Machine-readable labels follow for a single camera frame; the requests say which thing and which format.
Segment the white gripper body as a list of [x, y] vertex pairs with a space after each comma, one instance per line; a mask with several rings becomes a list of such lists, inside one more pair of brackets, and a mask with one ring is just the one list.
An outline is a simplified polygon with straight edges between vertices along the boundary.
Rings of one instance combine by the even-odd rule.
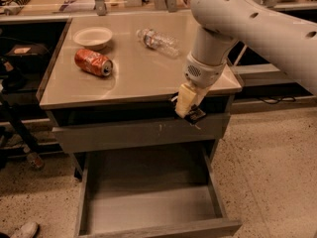
[[225, 63], [209, 65], [195, 59], [192, 54], [186, 58], [186, 65], [183, 69], [184, 76], [194, 85], [200, 88], [207, 88], [214, 84], [221, 76]]

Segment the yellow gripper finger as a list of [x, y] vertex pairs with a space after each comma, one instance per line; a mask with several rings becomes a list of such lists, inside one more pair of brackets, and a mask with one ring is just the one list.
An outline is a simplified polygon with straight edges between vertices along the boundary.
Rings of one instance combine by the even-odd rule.
[[178, 89], [175, 105], [176, 114], [184, 118], [191, 110], [193, 105], [199, 105], [204, 95], [201, 90], [190, 83], [183, 83]]

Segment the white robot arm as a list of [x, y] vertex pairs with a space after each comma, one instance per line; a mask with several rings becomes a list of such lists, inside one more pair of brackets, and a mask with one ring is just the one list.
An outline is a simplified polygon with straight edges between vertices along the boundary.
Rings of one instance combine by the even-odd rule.
[[236, 42], [317, 94], [316, 23], [269, 10], [254, 0], [191, 0], [190, 9], [198, 28], [184, 69], [187, 82], [178, 91], [179, 117], [200, 104]]

